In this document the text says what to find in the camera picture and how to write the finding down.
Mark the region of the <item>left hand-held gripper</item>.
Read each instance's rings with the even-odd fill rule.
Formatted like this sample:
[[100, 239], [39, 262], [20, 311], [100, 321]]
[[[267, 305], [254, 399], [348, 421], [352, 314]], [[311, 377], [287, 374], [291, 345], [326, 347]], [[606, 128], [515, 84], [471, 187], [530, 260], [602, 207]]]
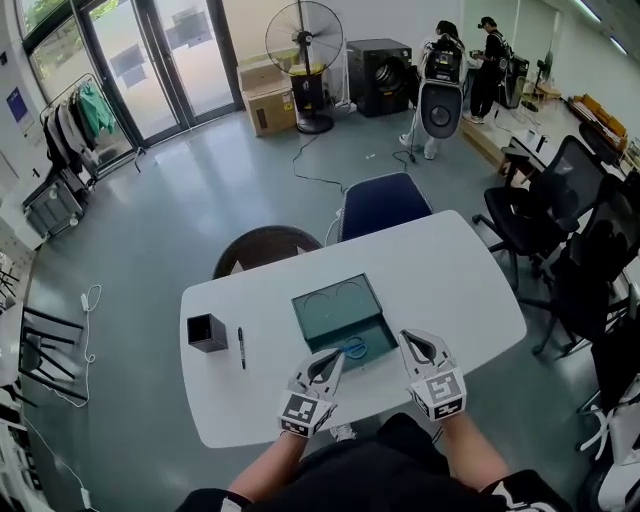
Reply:
[[305, 358], [282, 393], [278, 426], [306, 439], [316, 434], [337, 407], [335, 394], [346, 355], [340, 348], [326, 349]]

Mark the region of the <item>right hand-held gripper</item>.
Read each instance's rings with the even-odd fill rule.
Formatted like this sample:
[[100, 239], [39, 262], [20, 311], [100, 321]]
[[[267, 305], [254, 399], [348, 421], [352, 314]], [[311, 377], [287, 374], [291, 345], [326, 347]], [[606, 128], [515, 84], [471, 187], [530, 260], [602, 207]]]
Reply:
[[408, 391], [427, 418], [437, 422], [463, 412], [467, 402], [463, 372], [444, 340], [426, 331], [403, 329], [398, 345], [409, 377], [419, 376]]

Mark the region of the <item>blue handled scissors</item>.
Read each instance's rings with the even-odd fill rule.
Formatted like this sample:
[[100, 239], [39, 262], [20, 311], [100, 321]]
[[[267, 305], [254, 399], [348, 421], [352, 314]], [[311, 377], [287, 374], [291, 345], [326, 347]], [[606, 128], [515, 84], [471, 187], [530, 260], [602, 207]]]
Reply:
[[360, 360], [367, 355], [368, 347], [361, 336], [352, 336], [342, 345], [330, 347], [330, 350], [344, 354], [348, 359]]

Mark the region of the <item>green box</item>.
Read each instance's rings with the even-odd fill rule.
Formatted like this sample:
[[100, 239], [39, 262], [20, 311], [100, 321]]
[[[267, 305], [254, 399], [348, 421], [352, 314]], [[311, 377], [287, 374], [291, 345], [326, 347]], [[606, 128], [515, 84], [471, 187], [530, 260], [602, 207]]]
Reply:
[[398, 347], [383, 308], [362, 273], [292, 300], [302, 336], [313, 353], [361, 336], [368, 347], [360, 360], [346, 358], [344, 371], [361, 369]]

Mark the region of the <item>person's left forearm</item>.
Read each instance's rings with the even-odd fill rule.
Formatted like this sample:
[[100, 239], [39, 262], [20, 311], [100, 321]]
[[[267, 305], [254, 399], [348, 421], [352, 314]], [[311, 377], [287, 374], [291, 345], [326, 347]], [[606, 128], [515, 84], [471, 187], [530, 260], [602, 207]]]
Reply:
[[296, 472], [308, 439], [283, 432], [231, 483], [228, 490], [255, 503], [280, 490]]

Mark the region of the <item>person's right forearm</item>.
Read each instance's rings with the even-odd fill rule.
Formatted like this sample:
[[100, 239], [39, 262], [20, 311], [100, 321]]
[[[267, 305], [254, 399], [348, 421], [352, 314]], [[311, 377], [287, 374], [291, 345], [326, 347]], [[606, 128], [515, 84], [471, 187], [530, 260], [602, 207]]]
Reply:
[[458, 413], [441, 421], [447, 458], [454, 476], [482, 491], [510, 475], [510, 469], [471, 417]]

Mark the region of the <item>black square pen holder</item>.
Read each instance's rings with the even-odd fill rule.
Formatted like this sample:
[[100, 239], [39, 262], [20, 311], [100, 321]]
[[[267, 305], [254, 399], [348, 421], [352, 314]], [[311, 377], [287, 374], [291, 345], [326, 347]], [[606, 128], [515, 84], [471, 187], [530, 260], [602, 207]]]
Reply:
[[228, 348], [225, 325], [211, 313], [189, 317], [186, 322], [188, 344], [211, 353]]

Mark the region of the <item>person's black shirt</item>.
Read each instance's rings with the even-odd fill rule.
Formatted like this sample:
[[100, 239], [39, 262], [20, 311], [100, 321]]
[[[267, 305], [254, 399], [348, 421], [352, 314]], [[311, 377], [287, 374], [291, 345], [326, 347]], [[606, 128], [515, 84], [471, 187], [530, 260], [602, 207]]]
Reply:
[[466, 486], [446, 449], [405, 413], [371, 436], [304, 453], [268, 499], [253, 503], [228, 488], [194, 490], [176, 512], [573, 512], [534, 470], [510, 470], [482, 491]]

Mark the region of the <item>navy blue chair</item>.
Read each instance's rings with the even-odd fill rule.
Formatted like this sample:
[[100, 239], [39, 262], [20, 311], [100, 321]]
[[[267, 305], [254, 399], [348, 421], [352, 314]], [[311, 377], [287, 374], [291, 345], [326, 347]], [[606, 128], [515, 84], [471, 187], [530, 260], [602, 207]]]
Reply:
[[434, 213], [407, 172], [370, 178], [350, 186], [339, 214], [337, 242], [412, 222]]

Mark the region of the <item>white office chair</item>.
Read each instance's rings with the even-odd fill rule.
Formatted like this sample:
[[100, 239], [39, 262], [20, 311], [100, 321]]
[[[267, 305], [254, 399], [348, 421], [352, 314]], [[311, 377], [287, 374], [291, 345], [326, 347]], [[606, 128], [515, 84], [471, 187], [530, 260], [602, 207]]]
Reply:
[[592, 447], [592, 468], [577, 498], [579, 512], [640, 512], [640, 373], [608, 412], [595, 404], [581, 411], [599, 427], [578, 452]]

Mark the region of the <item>white desk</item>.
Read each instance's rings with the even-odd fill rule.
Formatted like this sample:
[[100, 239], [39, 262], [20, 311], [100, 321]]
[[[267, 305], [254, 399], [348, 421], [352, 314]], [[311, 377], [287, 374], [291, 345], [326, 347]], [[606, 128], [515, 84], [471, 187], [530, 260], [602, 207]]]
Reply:
[[513, 132], [509, 143], [501, 148], [502, 163], [499, 174], [505, 178], [505, 185], [528, 187], [551, 163], [558, 147], [547, 137], [540, 153], [536, 152], [541, 134], [533, 130]]

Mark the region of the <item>black legged side table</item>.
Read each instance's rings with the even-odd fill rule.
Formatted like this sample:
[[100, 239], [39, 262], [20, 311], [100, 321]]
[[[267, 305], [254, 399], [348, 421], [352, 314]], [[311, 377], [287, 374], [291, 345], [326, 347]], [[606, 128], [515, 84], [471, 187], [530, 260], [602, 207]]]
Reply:
[[0, 389], [9, 390], [26, 377], [54, 391], [77, 408], [89, 401], [87, 389], [77, 392], [67, 387], [67, 382], [78, 379], [78, 372], [65, 367], [54, 356], [61, 345], [75, 347], [78, 339], [45, 332], [34, 324], [43, 320], [61, 327], [84, 333], [80, 324], [58, 318], [30, 308], [14, 294], [0, 293]]

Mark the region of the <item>orange sofa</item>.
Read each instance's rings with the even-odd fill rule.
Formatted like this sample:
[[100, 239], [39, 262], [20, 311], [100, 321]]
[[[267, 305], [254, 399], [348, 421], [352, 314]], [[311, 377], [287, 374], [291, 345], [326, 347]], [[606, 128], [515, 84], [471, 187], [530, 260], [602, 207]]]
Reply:
[[628, 143], [628, 133], [622, 123], [609, 114], [602, 105], [588, 94], [573, 96], [568, 100], [569, 108], [582, 120], [596, 126], [608, 144], [623, 152]]

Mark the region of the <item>black framed glass door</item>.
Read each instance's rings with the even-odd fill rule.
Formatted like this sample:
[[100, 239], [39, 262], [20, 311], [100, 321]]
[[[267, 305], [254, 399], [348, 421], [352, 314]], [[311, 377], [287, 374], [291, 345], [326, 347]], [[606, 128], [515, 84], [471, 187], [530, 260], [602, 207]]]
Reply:
[[110, 99], [139, 142], [237, 109], [219, 0], [87, 0], [80, 16]]

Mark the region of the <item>blue wall poster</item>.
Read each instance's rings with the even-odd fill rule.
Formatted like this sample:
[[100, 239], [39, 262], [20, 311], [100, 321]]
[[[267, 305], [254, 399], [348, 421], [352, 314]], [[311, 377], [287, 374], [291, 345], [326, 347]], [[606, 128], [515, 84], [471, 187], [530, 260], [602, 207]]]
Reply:
[[7, 105], [16, 123], [21, 123], [29, 110], [18, 88], [14, 88], [6, 99]]

